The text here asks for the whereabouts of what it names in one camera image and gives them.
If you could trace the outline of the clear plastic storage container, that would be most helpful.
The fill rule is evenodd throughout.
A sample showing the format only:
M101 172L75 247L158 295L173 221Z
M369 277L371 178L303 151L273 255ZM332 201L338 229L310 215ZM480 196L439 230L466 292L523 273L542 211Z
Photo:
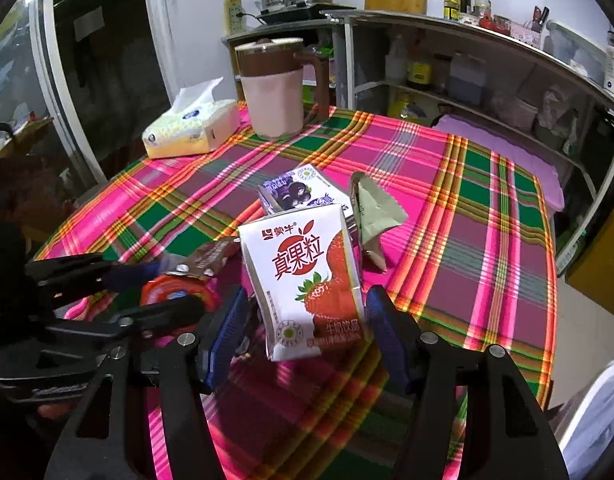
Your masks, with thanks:
M603 48L558 21L549 20L546 29L542 50L602 86L606 69Z

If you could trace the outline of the brown coffee snack wrapper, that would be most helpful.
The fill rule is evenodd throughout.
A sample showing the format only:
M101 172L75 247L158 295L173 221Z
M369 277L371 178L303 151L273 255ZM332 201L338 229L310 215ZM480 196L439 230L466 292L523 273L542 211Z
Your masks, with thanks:
M188 257L167 254L161 260L159 272L184 278L215 278L227 261L241 249L240 239L227 236L212 240L195 249Z

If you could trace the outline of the green yellow oil bottle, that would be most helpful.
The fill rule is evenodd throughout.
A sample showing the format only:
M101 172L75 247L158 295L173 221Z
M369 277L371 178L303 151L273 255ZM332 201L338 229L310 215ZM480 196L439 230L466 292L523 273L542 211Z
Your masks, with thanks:
M457 21L460 11L460 0L444 0L444 19Z

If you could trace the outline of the wall power strip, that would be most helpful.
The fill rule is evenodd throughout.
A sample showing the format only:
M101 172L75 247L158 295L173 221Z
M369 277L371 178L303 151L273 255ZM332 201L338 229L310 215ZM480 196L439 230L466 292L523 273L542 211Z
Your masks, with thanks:
M244 32L246 29L242 0L223 1L223 17L225 18L225 29L228 36Z

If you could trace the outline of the grey green paper wrapper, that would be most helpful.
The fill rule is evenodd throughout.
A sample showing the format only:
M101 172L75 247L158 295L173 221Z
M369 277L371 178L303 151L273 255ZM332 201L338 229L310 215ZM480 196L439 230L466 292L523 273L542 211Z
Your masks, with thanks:
M368 257L377 270L385 272L387 263L381 235L402 226L408 220L408 214L391 194L361 171L350 177L349 198L360 253L362 257Z

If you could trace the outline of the strawberry milk drink carton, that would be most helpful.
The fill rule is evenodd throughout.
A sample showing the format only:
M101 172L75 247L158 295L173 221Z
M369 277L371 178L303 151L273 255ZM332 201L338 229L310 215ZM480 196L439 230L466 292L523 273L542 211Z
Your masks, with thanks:
M244 223L239 239L270 361L313 358L370 339L341 206L295 209Z

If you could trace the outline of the tissue paper pack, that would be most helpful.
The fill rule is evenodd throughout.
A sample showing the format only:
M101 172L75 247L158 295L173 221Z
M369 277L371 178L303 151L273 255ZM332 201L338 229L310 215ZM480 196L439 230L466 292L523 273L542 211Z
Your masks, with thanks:
M222 80L206 80L179 90L170 109L142 133L150 159L211 153L240 128L237 101L214 98L214 89Z

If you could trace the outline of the clear condiment bottle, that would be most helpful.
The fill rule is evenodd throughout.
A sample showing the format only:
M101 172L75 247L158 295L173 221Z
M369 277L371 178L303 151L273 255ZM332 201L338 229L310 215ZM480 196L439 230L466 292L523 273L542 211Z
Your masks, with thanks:
M490 15L490 0L474 0L472 11L479 18Z

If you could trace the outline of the white trash bin with liner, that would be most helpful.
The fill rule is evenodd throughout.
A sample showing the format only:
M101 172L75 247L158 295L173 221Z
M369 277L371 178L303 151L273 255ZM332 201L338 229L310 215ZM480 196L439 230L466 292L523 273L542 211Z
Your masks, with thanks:
M614 360L550 422L570 479L602 479L614 459Z

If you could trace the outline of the plaid pink green tablecloth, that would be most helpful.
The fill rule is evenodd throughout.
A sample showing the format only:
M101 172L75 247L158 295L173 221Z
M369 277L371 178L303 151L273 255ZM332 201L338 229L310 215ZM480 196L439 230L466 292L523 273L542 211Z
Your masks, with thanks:
M309 118L298 136L273 142L242 115L211 154L144 158L117 174L40 257L186 255L261 217L258 185L304 164L341 188L354 172L369 174L408 214L381 238L387 270L363 269L363 286L383 285L456 346L505 347L546 402L558 286L544 193L514 162L450 133L332 108L325 122ZM385 479L410 405L374 346L274 363L257 339L204 408L230 479Z

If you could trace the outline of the metal kitchen shelf counter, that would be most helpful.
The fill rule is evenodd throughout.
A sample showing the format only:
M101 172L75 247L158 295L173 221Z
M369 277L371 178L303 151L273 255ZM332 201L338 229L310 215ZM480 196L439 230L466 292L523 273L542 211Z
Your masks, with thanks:
M330 10L222 42L233 52L288 36L332 47L338 106L385 114L403 94L403 116L481 130L547 164L560 192L550 205L559 274L594 240L613 207L614 94L592 78L496 32L388 11Z

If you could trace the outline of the yellow wooden door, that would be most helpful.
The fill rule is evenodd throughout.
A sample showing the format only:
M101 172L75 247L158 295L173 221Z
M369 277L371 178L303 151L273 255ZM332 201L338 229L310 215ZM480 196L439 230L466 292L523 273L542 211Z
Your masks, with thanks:
M614 315L614 209L594 242L572 266L566 283Z

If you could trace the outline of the blueberry milk drink carton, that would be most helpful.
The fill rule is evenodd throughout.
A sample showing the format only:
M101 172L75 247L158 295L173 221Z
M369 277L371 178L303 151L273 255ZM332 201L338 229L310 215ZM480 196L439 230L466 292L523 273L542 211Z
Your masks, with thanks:
M267 214L336 204L346 219L353 217L348 195L310 164L261 183L258 194Z

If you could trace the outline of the pink brown lidded jug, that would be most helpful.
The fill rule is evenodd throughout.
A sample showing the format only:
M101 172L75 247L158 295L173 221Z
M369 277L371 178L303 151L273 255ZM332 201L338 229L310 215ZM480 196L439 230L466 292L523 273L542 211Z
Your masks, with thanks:
M240 80L257 136L279 139L304 127L303 75L306 65L316 75L317 118L329 118L329 61L305 48L301 38L263 38L234 49Z

